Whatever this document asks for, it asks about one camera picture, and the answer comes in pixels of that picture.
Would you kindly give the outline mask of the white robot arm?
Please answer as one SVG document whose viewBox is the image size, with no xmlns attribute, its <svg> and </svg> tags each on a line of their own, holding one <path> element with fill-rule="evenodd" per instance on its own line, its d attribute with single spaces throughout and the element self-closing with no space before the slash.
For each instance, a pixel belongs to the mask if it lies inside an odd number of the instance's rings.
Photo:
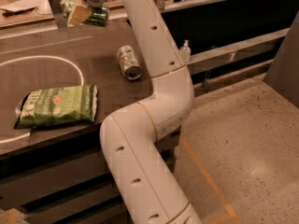
<svg viewBox="0 0 299 224">
<path fill-rule="evenodd" d="M 105 0 L 81 0 L 100 7 Z M 191 75 L 153 0 L 122 0 L 153 94 L 108 115 L 100 142 L 107 166 L 135 224 L 202 224 L 155 143 L 189 116 Z"/>
</svg>

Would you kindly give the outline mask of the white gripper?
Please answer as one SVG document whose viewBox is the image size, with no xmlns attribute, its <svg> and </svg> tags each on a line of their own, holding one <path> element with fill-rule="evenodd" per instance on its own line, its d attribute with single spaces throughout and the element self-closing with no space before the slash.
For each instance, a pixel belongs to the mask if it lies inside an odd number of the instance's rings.
<svg viewBox="0 0 299 224">
<path fill-rule="evenodd" d="M 67 22 L 69 24 L 79 26 L 83 22 L 85 22 L 91 15 L 92 10 L 91 7 L 100 7 L 102 6 L 106 0 L 80 0 L 80 1 L 72 1 L 69 7 L 69 13 Z"/>
</svg>

